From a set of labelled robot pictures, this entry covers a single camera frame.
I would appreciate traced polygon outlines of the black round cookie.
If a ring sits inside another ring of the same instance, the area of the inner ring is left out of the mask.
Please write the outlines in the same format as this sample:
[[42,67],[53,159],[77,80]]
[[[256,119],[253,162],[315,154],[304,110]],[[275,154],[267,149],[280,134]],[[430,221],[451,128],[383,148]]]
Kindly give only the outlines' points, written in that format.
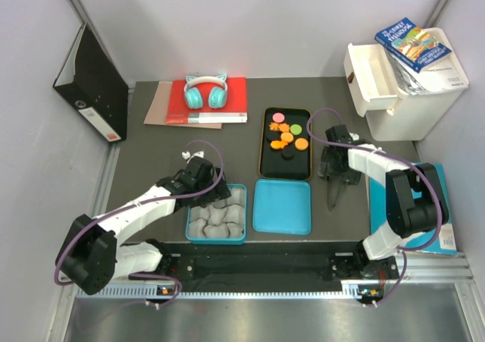
[[293,148],[285,148],[281,151],[281,156],[285,160],[292,160],[295,156],[295,150]]
[[280,139],[280,132],[269,130],[265,133],[264,138],[268,143],[278,141]]

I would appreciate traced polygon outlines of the orange round cookie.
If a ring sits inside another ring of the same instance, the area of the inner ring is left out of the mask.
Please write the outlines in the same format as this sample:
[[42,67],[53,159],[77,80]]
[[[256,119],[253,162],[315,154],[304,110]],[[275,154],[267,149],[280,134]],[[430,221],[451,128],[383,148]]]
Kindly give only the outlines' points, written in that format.
[[294,140],[294,136],[290,132],[282,132],[280,140],[285,143],[291,143]]
[[305,138],[297,138],[294,142],[294,145],[297,150],[305,151],[309,146],[309,142]]

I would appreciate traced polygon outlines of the orange fish cookie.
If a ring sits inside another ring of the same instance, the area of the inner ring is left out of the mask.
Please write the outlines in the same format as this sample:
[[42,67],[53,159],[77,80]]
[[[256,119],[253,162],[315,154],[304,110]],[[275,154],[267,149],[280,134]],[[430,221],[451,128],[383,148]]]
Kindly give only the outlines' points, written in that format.
[[271,148],[274,150],[284,149],[287,145],[288,143],[282,142],[281,140],[273,140],[270,143]]

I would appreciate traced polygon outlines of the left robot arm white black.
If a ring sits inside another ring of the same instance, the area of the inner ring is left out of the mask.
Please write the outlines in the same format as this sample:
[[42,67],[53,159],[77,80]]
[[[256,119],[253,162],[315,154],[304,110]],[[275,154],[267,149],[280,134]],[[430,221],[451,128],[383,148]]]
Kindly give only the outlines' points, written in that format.
[[199,156],[172,177],[164,177],[144,194],[103,215],[77,217],[55,261],[84,293],[100,292],[112,280],[149,273],[167,277],[172,261],[155,240],[128,245],[134,234],[150,224],[187,207],[206,206],[231,195],[221,168]]

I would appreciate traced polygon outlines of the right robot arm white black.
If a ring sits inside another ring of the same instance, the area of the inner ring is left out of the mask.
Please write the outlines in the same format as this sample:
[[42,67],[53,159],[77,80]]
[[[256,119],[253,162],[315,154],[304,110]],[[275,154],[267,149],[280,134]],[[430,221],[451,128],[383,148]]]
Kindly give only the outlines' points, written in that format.
[[341,268],[344,275],[355,272],[371,278],[381,269],[381,261],[398,248],[448,223],[449,209],[435,165],[398,160],[369,142],[354,139],[343,124],[326,130],[326,137],[319,176],[329,189],[339,186],[334,199],[327,197],[328,209],[334,209],[344,189],[359,184],[363,174],[385,190],[384,221],[356,244],[352,260]]

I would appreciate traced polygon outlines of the black cookie tray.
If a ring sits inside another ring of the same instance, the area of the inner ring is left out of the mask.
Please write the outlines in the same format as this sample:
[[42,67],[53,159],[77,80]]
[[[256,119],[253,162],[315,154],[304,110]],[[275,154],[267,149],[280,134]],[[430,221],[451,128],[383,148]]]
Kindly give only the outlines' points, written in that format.
[[264,112],[259,157],[262,177],[307,180],[311,176],[311,139],[303,108],[270,107]]

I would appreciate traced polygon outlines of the green round cookie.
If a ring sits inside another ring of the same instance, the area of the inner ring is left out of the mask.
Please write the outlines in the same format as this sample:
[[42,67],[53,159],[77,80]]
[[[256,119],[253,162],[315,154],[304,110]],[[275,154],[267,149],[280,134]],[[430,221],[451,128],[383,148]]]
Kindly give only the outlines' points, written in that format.
[[302,132],[302,127],[298,124],[293,124],[289,128],[290,133],[294,136],[298,136]]

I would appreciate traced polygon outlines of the teal cookie tin box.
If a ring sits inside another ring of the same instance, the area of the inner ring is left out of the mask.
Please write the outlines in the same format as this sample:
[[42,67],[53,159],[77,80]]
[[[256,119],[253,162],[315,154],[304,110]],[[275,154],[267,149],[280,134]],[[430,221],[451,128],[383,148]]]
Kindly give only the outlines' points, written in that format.
[[229,184],[230,197],[189,209],[186,239],[198,245],[242,245],[246,241],[247,189]]

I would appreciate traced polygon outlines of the teal tin lid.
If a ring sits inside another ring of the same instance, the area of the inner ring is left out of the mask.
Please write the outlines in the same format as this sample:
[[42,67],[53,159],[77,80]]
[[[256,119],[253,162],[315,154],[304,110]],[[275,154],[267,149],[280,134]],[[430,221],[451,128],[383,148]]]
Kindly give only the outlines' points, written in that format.
[[308,235],[311,232],[310,184],[297,180],[258,180],[252,226],[262,233]]

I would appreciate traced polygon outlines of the orange flower cookie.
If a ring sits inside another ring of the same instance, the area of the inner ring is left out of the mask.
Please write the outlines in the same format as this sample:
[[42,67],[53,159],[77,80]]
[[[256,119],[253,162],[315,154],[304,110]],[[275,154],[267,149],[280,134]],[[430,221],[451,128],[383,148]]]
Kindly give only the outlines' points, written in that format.
[[280,132],[289,132],[290,126],[286,123],[279,124],[279,131]]
[[271,122],[269,124],[269,129],[272,131],[279,131],[280,130],[280,124],[276,122]]

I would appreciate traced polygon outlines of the pink round cookie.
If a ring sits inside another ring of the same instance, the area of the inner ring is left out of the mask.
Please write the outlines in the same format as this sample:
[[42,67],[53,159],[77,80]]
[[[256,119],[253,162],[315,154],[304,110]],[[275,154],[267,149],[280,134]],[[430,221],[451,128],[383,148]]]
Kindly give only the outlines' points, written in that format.
[[276,112],[272,116],[272,121],[276,123],[283,123],[285,121],[285,115],[281,112]]

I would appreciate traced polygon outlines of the brown cardboard folder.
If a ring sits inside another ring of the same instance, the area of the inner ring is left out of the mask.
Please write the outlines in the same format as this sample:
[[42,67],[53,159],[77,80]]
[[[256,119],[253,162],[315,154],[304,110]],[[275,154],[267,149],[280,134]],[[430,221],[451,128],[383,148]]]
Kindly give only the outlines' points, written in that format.
[[172,82],[160,81],[154,98],[146,114],[144,124],[169,127],[202,128],[220,130],[222,124],[167,124],[167,110],[170,100]]

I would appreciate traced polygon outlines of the red book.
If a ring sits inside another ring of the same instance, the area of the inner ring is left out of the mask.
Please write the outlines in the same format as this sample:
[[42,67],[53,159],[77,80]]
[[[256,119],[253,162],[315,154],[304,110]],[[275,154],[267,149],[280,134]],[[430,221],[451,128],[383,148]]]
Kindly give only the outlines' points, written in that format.
[[247,120],[245,77],[187,76],[172,83],[167,124],[238,124]]

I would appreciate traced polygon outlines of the white drawer unit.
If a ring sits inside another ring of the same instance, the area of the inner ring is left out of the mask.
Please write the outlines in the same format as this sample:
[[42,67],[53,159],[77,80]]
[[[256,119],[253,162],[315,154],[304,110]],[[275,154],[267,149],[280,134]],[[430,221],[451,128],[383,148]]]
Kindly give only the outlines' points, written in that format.
[[469,85],[454,53],[434,66],[452,72],[450,89],[439,92],[409,94],[400,88],[379,44],[348,44],[343,66],[355,110],[379,141],[422,140]]

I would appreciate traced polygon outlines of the teal cat ear headphones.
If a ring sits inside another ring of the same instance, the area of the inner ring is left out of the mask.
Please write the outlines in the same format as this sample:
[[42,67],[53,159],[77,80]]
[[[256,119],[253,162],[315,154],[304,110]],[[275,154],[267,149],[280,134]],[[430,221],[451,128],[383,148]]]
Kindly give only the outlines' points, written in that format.
[[227,104],[227,75],[185,77],[183,94],[186,106],[192,110],[201,109],[207,104],[212,109],[222,109]]

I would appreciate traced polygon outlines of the blue folder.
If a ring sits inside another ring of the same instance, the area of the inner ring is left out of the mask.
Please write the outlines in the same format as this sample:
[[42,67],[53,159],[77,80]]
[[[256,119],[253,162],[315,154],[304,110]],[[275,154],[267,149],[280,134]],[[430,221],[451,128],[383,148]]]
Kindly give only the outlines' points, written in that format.
[[[434,163],[436,171],[438,173],[440,184],[443,188],[443,195],[446,200],[446,205],[449,212],[451,212],[449,206],[448,190],[446,186],[446,178],[443,170],[443,166],[439,163]],[[378,228],[386,220],[386,191],[384,187],[375,181],[374,179],[369,179],[369,207],[370,207],[370,228],[371,233],[374,234]],[[407,242],[405,248],[413,248],[417,246],[422,246],[427,241],[429,241],[434,235],[435,230],[431,230],[416,237]],[[448,221],[441,227],[440,234],[435,241],[426,248],[420,249],[422,253],[435,253],[441,255],[455,256],[457,254],[457,248],[455,244],[455,235],[453,229],[452,216],[449,215]]]

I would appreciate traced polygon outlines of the white booklet stack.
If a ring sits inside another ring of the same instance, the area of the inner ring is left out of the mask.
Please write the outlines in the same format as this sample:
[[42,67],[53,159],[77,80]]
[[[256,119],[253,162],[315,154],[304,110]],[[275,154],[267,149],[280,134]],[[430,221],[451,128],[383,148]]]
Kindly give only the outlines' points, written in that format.
[[465,89],[468,85],[464,77],[449,58],[444,58],[417,73],[403,64],[392,54],[386,54],[398,88],[411,96],[446,93]]

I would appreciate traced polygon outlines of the blue paperback book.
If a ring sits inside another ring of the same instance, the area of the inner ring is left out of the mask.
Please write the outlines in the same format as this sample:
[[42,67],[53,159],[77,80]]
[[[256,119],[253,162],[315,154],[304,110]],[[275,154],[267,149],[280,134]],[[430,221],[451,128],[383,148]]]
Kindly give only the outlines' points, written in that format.
[[448,46],[407,17],[377,32],[374,39],[416,73],[452,53]]

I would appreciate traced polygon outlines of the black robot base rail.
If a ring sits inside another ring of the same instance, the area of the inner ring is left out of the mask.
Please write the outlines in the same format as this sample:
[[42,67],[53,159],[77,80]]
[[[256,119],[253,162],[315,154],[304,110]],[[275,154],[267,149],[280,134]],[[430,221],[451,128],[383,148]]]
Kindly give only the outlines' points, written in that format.
[[265,241],[238,246],[163,243],[157,275],[179,280],[185,292],[337,291],[345,281],[380,289],[398,278],[395,259],[355,264],[355,241]]

